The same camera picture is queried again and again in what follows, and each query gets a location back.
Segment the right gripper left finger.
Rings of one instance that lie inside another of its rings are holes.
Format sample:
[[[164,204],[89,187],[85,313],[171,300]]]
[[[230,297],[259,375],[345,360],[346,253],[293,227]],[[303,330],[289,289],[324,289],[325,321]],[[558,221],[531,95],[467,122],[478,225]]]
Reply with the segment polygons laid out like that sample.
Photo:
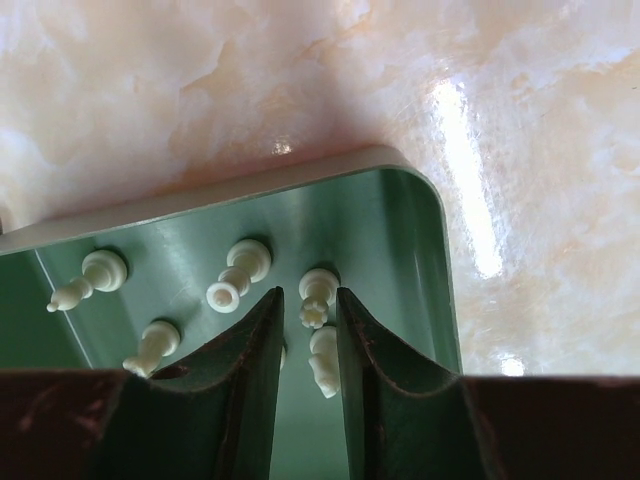
[[[1,374],[5,479],[265,479],[284,292],[150,378],[120,369]]]

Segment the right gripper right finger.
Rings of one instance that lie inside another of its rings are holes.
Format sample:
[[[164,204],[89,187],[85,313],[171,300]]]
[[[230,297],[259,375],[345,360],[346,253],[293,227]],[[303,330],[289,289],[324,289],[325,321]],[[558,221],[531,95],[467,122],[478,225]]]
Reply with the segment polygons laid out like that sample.
[[[354,479],[635,479],[639,381],[454,373],[337,294]]]

